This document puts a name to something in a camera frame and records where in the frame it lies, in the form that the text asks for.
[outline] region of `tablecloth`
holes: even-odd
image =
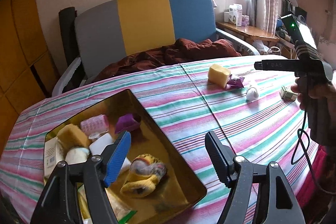
[[[87,85],[29,107],[19,116],[0,160],[1,192],[29,222],[43,189],[45,135],[81,110],[129,88],[207,188],[205,198],[171,223],[214,224],[224,207],[229,189],[219,182],[205,150],[204,136],[209,130],[251,162],[277,161],[297,193],[308,166],[304,158],[293,166],[290,157],[303,112],[297,102],[285,102],[279,96],[280,87],[290,86],[295,77],[291,72],[256,71],[254,62],[265,58],[281,57],[246,56],[166,66]],[[209,82],[207,72],[214,63],[247,81],[255,80],[260,98],[246,102],[246,88],[223,90]],[[311,142],[311,161],[317,149]],[[252,221],[256,195],[254,186],[245,223]]]

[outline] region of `armrest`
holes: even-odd
[[[81,63],[82,63],[82,60],[80,57],[77,57],[75,58],[74,61],[72,61],[70,66],[65,70],[63,75],[60,77],[60,79],[56,83],[52,91],[52,95],[51,95],[52,97],[62,94],[64,87],[69,83],[73,74],[75,73],[75,70],[79,67]]]
[[[229,40],[232,44],[237,45],[238,47],[243,48],[246,50],[249,55],[260,55],[260,53],[257,51],[255,47],[252,45],[246,43],[245,41],[239,39],[238,37],[235,37],[234,35],[224,32],[218,28],[216,28],[216,33],[219,35],[220,38],[224,38]]]

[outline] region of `maroon blanket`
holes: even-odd
[[[201,43],[195,43],[180,38],[173,45],[132,54],[108,65],[93,82],[166,65],[237,56],[241,55],[224,39],[215,42],[207,39]]]

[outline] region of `sofa backrest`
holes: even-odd
[[[127,55],[174,44],[178,38],[215,39],[211,0],[112,0],[75,19],[88,77]]]

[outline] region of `yellow sponge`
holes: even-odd
[[[81,146],[88,148],[91,144],[89,138],[78,126],[67,124],[58,133],[57,138],[62,144],[65,152],[74,146]]]
[[[217,84],[221,86],[222,88],[225,88],[229,80],[230,74],[231,74],[231,71],[229,69],[224,68],[218,64],[213,64],[209,68],[208,79],[214,84]]]

